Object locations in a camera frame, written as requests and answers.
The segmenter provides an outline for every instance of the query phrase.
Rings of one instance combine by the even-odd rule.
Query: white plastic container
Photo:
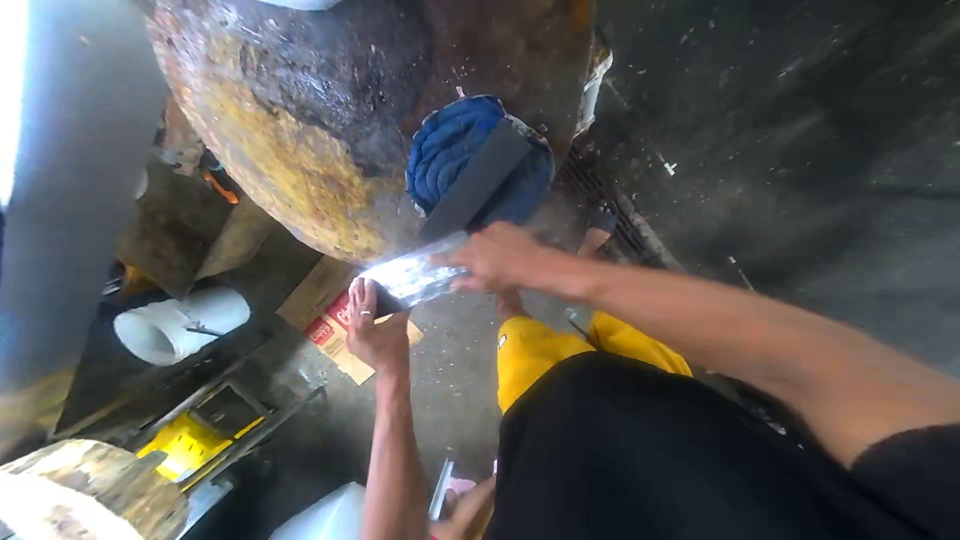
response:
[[[250,306],[240,293],[211,287],[182,302],[165,300],[124,311],[113,319],[120,342],[141,360],[175,364],[217,338],[188,329],[227,333],[250,319]]]
[[[356,482],[343,485],[287,520],[270,540],[358,540],[366,493]]]

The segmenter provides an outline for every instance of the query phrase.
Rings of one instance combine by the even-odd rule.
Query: metal grate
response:
[[[571,194],[587,203],[593,204],[601,199],[613,201],[617,212],[616,229],[612,237],[620,248],[621,255],[634,263],[663,267],[660,258],[648,248],[640,230],[628,217],[636,213],[633,208],[623,206],[624,202],[630,199],[620,193],[613,183],[601,178],[596,172],[596,167],[587,163],[576,149],[570,149],[567,154],[564,165],[557,172],[557,181],[565,185]]]

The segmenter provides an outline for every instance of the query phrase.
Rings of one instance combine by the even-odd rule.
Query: white pvc pipe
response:
[[[250,319],[250,307],[240,293],[226,287],[211,287],[189,295],[182,302],[165,300],[124,311],[113,319],[113,331],[136,357],[154,365],[171,365],[196,353]]]

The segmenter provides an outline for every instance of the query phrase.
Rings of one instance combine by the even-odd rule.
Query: wooden log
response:
[[[23,538],[176,538],[188,507],[155,471],[163,458],[99,441],[52,444],[0,466],[0,520]]]

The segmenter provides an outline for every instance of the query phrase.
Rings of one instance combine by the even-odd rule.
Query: black rubber strap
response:
[[[531,148],[512,121],[500,120],[423,223],[420,239],[435,242],[466,229]]]

